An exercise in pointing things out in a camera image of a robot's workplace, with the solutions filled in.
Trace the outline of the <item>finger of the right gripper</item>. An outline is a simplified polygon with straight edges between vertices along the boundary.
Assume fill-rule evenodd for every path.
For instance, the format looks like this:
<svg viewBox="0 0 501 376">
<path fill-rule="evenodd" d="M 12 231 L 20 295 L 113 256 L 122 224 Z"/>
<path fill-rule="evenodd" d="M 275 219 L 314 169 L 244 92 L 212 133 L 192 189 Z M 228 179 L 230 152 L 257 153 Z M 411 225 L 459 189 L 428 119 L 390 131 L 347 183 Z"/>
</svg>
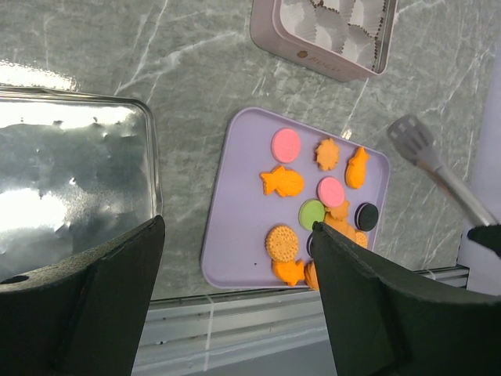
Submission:
<svg viewBox="0 0 501 376">
<path fill-rule="evenodd" d="M 501 225 L 478 226 L 467 233 L 469 240 L 494 252 L 501 258 Z"/>
</svg>

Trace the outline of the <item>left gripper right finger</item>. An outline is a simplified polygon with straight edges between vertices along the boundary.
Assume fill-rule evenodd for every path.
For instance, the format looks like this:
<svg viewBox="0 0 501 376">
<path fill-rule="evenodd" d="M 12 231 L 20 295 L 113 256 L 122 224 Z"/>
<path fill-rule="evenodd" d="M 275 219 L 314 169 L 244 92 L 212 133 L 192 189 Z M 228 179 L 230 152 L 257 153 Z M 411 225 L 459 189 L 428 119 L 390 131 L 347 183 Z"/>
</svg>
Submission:
<svg viewBox="0 0 501 376">
<path fill-rule="evenodd" d="M 339 375 L 497 375 L 500 300 L 426 278 L 325 223 L 311 254 Z"/>
</svg>

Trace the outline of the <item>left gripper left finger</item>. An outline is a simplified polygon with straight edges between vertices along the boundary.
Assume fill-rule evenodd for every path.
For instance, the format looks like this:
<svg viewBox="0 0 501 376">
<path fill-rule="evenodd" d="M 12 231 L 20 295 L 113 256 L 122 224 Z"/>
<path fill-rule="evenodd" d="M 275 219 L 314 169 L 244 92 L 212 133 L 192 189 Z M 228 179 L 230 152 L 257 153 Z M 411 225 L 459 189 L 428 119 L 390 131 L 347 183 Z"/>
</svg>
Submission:
<svg viewBox="0 0 501 376">
<path fill-rule="evenodd" d="M 156 216 L 1 282 L 3 375 L 130 375 L 164 247 Z"/>
</svg>

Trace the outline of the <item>metal tongs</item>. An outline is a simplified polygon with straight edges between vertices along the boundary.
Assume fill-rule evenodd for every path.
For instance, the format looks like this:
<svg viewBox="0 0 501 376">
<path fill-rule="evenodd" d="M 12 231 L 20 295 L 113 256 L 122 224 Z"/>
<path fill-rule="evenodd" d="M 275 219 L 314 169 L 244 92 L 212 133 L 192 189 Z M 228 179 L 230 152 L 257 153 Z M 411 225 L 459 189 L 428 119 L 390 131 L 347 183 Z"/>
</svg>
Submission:
<svg viewBox="0 0 501 376">
<path fill-rule="evenodd" d="M 453 200 L 473 226 L 496 225 L 495 216 L 473 195 L 444 162 L 434 146 L 431 130 L 407 114 L 387 127 L 387 137 L 399 155 L 424 171 Z"/>
</svg>

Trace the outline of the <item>orange pineapple cookie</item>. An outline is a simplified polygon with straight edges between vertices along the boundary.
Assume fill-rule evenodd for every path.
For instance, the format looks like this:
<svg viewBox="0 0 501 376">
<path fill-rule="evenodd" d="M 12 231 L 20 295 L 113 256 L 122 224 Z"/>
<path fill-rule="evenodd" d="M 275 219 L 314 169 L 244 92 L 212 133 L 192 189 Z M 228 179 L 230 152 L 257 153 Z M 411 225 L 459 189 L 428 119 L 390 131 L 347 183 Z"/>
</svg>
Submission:
<svg viewBox="0 0 501 376">
<path fill-rule="evenodd" d="M 348 161 L 348 165 L 344 174 L 345 182 L 352 189 L 359 189 L 366 178 L 366 163 L 369 160 L 369 155 L 363 146 L 360 146 L 353 157 Z"/>
</svg>

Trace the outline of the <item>pink round cookie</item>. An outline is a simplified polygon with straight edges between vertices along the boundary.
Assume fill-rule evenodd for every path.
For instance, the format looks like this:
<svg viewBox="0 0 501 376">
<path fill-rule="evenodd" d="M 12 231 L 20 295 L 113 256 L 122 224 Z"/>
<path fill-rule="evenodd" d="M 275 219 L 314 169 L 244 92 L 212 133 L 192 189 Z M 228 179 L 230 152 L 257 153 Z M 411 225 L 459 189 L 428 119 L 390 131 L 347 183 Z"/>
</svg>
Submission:
<svg viewBox="0 0 501 376">
<path fill-rule="evenodd" d="M 278 162 L 290 163 L 301 151 L 301 139 L 293 129 L 281 128 L 272 137 L 271 151 Z"/>
<path fill-rule="evenodd" d="M 344 202 L 344 188 L 337 179 L 327 176 L 319 181 L 317 196 L 326 207 L 335 208 Z"/>
</svg>

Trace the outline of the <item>orange fish cookie bottom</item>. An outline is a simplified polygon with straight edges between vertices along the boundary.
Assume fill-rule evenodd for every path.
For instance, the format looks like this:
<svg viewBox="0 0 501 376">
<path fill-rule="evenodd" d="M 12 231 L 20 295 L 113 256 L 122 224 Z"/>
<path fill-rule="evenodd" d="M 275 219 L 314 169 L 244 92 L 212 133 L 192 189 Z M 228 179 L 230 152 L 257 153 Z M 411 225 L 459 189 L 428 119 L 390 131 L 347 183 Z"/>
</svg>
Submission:
<svg viewBox="0 0 501 376">
<path fill-rule="evenodd" d="M 290 287 L 305 280 L 305 263 L 302 259 L 289 262 L 272 261 L 275 276 Z"/>
</svg>

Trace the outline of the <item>orange fish cookie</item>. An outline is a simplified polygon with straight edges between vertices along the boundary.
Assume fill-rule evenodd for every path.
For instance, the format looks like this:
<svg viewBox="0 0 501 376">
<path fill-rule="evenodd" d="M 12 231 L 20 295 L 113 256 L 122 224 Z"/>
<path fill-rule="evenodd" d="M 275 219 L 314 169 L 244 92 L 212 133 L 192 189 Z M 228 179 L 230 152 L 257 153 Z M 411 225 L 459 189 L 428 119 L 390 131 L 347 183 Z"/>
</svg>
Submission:
<svg viewBox="0 0 501 376">
<path fill-rule="evenodd" d="M 305 263 L 302 259 L 289 262 L 272 261 L 275 276 L 290 287 L 305 280 Z"/>
<path fill-rule="evenodd" d="M 295 197 L 305 186 L 304 178 L 298 172 L 282 165 L 276 166 L 270 172 L 261 172 L 259 176 L 265 195 L 275 192 L 280 197 Z"/>
</svg>

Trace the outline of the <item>black sandwich cookie centre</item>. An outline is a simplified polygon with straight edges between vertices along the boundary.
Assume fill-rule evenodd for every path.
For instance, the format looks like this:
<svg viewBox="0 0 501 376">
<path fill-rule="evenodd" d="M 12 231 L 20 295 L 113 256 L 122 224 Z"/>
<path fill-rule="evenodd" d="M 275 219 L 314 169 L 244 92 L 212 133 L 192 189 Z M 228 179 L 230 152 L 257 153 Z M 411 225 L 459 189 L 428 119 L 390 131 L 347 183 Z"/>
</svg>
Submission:
<svg viewBox="0 0 501 376">
<path fill-rule="evenodd" d="M 313 238 L 313 233 L 310 233 L 309 236 L 308 236 L 308 239 L 306 241 L 306 251 L 308 253 L 308 256 L 313 259 L 313 255 L 312 255 L 312 239 Z"/>
</svg>

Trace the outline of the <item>black sandwich cookie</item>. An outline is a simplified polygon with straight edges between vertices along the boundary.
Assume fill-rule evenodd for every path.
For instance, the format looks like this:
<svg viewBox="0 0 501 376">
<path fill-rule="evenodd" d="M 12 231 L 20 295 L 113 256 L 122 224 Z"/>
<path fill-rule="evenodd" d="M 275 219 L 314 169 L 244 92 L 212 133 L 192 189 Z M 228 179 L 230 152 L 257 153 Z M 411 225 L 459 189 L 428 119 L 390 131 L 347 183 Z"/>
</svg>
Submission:
<svg viewBox="0 0 501 376">
<path fill-rule="evenodd" d="M 360 204 L 355 211 L 355 225 L 365 232 L 372 230 L 378 223 L 379 209 L 375 204 L 365 202 Z"/>
<path fill-rule="evenodd" d="M 308 253 L 308 256 L 313 259 L 313 255 L 312 255 L 312 239 L 313 238 L 313 233 L 310 233 L 309 236 L 308 236 L 308 239 L 306 241 L 306 251 Z"/>
</svg>

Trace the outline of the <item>black sandwich cookie right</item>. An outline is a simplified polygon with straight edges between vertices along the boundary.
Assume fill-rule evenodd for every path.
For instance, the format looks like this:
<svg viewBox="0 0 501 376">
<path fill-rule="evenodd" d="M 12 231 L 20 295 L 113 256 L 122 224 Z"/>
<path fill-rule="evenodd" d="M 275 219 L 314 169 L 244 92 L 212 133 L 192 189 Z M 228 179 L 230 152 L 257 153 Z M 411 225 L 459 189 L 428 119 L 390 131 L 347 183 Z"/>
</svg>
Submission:
<svg viewBox="0 0 501 376">
<path fill-rule="evenodd" d="M 379 209 L 375 204 L 365 202 L 360 204 L 355 211 L 355 225 L 365 232 L 372 230 L 378 223 Z"/>
</svg>

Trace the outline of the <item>green round cookie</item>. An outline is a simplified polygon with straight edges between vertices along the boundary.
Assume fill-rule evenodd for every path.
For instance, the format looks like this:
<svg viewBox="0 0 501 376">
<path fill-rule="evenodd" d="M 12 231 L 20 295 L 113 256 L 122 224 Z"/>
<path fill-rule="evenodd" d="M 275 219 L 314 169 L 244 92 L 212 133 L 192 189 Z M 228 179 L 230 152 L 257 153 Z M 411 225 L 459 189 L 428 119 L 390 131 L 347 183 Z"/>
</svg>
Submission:
<svg viewBox="0 0 501 376">
<path fill-rule="evenodd" d="M 312 230 L 315 222 L 322 222 L 325 216 L 323 203 L 316 199 L 306 200 L 298 212 L 298 221 L 305 230 Z"/>
</svg>

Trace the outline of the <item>lilac plastic tray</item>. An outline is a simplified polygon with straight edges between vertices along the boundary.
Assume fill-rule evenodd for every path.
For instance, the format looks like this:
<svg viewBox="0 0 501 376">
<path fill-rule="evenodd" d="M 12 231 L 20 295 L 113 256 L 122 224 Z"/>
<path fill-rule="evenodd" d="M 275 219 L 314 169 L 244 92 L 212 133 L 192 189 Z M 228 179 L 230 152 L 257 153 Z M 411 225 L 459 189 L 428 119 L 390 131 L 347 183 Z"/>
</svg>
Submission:
<svg viewBox="0 0 501 376">
<path fill-rule="evenodd" d="M 298 172 L 305 187 L 296 197 L 266 195 L 260 174 L 270 172 L 278 161 L 272 155 L 272 137 L 282 128 L 291 128 L 301 138 L 301 151 L 287 169 Z M 332 137 L 340 148 L 335 169 L 321 171 L 315 149 Z M 248 107 L 231 120 L 214 184 L 200 267 L 206 281 L 228 289 L 286 289 L 272 271 L 265 238 L 275 226 L 289 226 L 297 234 L 297 258 L 310 262 L 306 249 L 309 231 L 299 222 L 303 203 L 317 197 L 321 179 L 332 176 L 340 183 L 348 161 L 359 148 L 357 143 L 331 136 L 299 121 L 260 107 Z"/>
</svg>

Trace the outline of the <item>pink cookie tin box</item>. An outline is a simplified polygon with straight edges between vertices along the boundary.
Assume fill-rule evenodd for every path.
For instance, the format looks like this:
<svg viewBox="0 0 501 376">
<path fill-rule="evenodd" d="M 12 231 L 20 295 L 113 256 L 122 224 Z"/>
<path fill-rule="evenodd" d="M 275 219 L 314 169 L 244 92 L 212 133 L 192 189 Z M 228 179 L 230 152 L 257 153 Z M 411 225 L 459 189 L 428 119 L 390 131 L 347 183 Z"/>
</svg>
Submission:
<svg viewBox="0 0 501 376">
<path fill-rule="evenodd" d="M 396 1 L 254 1 L 256 46 L 340 82 L 382 75 Z"/>
</svg>

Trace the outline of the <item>aluminium rail frame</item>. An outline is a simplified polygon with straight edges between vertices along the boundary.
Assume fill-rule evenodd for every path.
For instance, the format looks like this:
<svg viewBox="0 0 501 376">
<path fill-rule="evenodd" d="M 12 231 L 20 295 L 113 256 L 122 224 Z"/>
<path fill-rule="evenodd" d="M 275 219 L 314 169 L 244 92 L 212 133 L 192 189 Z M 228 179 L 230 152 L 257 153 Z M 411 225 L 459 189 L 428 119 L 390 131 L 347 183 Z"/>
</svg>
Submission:
<svg viewBox="0 0 501 376">
<path fill-rule="evenodd" d="M 132 373 L 192 375 L 327 339 L 317 291 L 171 298 L 150 304 Z"/>
</svg>

